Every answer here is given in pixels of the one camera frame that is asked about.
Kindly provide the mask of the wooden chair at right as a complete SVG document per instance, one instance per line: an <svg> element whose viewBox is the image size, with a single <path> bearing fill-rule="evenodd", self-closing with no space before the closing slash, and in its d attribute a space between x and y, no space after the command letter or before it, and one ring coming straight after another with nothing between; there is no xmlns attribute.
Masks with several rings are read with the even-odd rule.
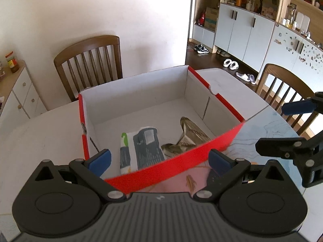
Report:
<svg viewBox="0 0 323 242"><path fill-rule="evenodd" d="M256 93L275 109L299 136L305 133L319 114L312 111L303 121L301 114L284 115L282 113L282 106L285 103L306 100L315 95L305 82L284 67L272 63L266 64L257 84Z"/></svg>

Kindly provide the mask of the white blue snack packet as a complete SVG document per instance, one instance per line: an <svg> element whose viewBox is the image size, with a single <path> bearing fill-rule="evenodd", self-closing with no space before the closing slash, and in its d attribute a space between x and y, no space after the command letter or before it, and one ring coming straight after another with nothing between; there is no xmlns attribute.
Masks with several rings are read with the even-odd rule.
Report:
<svg viewBox="0 0 323 242"><path fill-rule="evenodd" d="M144 127L137 132L121 134L121 175L136 172L165 161L157 129Z"/></svg>

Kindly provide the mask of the grey white slippers pair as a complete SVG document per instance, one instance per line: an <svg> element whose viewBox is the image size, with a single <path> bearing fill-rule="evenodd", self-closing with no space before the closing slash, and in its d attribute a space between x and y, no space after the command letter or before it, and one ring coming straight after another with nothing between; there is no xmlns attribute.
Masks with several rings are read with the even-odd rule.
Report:
<svg viewBox="0 0 323 242"><path fill-rule="evenodd" d="M256 84L256 80L255 80L255 77L254 75L252 74L242 74L242 73L239 73L239 72L236 72L235 74L239 79L245 81L245 82L249 82L251 83L252 85L255 85Z"/></svg>

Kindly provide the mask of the red cardboard box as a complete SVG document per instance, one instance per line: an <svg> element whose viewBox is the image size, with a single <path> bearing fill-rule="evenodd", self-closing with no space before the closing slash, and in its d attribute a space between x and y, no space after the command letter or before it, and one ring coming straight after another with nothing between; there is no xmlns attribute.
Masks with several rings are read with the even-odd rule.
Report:
<svg viewBox="0 0 323 242"><path fill-rule="evenodd" d="M124 193L189 192L207 184L211 149L224 150L244 118L188 66L173 67L108 82L82 91L79 114L85 159L109 149L112 163L101 175ZM160 146L176 144L181 117L193 121L211 140L176 157L121 175L121 134L154 127Z"/></svg>

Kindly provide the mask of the white tall cabinet unit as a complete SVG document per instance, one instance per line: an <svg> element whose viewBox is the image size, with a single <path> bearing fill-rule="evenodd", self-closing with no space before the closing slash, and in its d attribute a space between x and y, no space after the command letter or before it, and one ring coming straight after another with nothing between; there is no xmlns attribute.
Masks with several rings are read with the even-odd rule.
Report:
<svg viewBox="0 0 323 242"><path fill-rule="evenodd" d="M204 27L207 7L218 9L214 31ZM192 0L189 40L238 59L256 79L273 63L322 90L322 0Z"/></svg>

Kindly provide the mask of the white drawer sideboard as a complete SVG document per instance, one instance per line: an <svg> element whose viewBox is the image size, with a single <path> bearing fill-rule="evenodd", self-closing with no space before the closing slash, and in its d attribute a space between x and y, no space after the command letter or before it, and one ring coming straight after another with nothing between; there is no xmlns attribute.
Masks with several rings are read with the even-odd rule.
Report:
<svg viewBox="0 0 323 242"><path fill-rule="evenodd" d="M18 61L18 70L11 72L4 67L5 75L1 76L1 124L19 125L28 119L37 117L47 108L33 85L25 61Z"/></svg>

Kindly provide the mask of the brown wooden chair back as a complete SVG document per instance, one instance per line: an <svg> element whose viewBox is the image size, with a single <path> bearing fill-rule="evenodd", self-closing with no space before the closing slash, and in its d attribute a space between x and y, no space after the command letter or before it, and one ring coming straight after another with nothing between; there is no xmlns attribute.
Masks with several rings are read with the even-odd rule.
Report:
<svg viewBox="0 0 323 242"><path fill-rule="evenodd" d="M54 58L54 66L74 102L87 88L123 78L120 38L100 35L74 43Z"/></svg>

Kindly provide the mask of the black sneakers pair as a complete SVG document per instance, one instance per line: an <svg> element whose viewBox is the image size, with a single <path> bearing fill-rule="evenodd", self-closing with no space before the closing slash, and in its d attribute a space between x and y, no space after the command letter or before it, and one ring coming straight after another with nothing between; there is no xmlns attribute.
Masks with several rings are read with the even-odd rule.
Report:
<svg viewBox="0 0 323 242"><path fill-rule="evenodd" d="M203 46L202 44L195 45L194 51L196 51L198 54L208 54L209 53L209 50L205 46Z"/></svg>

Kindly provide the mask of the cardboard carton on shelf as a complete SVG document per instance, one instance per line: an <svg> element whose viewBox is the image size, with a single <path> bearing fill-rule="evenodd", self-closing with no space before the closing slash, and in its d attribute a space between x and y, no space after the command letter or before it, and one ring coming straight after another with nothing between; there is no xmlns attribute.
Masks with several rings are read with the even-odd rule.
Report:
<svg viewBox="0 0 323 242"><path fill-rule="evenodd" d="M205 22L204 27L215 30L218 19L218 9L207 7L205 11Z"/></svg>

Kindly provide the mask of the red-lidded sauce jar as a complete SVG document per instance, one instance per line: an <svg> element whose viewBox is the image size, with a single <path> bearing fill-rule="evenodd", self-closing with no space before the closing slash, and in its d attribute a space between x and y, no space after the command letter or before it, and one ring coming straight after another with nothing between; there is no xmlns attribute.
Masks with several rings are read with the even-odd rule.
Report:
<svg viewBox="0 0 323 242"><path fill-rule="evenodd" d="M6 54L5 59L12 73L16 73L19 70L19 64L15 58L14 52Z"/></svg>

